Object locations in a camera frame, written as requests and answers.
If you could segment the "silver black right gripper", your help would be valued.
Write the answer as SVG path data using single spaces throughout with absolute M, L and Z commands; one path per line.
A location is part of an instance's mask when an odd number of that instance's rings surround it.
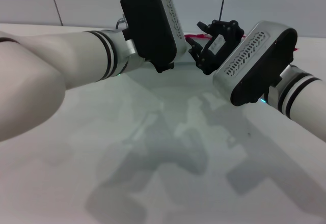
M 234 106 L 257 102 L 293 61 L 297 31 L 287 25 L 260 21 L 248 33 L 235 20 L 197 26 L 212 40 L 191 44 L 189 53 L 205 75 L 214 72 L 215 89 Z

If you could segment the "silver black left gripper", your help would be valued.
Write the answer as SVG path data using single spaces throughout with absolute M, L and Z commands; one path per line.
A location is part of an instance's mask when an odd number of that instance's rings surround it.
M 127 40 L 158 73 L 173 69 L 186 52 L 186 41 L 173 0 L 120 0 Z

